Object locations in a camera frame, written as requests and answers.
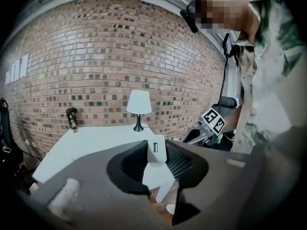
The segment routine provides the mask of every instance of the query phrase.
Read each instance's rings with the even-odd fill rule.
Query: lamp shade
[[[147,114],[152,112],[149,92],[132,90],[128,101],[127,112],[133,114]]]

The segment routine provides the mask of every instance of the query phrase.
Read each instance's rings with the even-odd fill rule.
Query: brick wall
[[[26,78],[5,85],[10,65],[29,53]],[[13,137],[41,155],[69,129],[135,123],[131,89],[150,91],[142,118],[155,134],[179,138],[216,102],[224,60],[183,19],[139,0],[77,0],[32,20],[0,57],[0,95],[10,106]]]

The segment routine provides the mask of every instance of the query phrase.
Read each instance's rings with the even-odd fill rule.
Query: person
[[[196,21],[240,31],[241,105],[225,117],[232,151],[251,153],[294,126],[307,125],[306,43],[281,0],[192,0]]]

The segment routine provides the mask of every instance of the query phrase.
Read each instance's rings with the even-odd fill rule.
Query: white table
[[[79,127],[77,133],[73,133],[72,130],[67,131],[45,156],[33,177],[44,183],[84,155],[147,140],[154,135],[147,124],[142,124],[144,130],[141,132],[135,132],[134,126]]]

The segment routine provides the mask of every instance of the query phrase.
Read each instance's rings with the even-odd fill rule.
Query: black mesh
[[[131,179],[141,182],[147,161],[147,140],[138,145],[139,147],[123,159],[122,171]]]
[[[188,173],[193,168],[191,158],[166,144],[167,161],[166,164],[175,179]]]

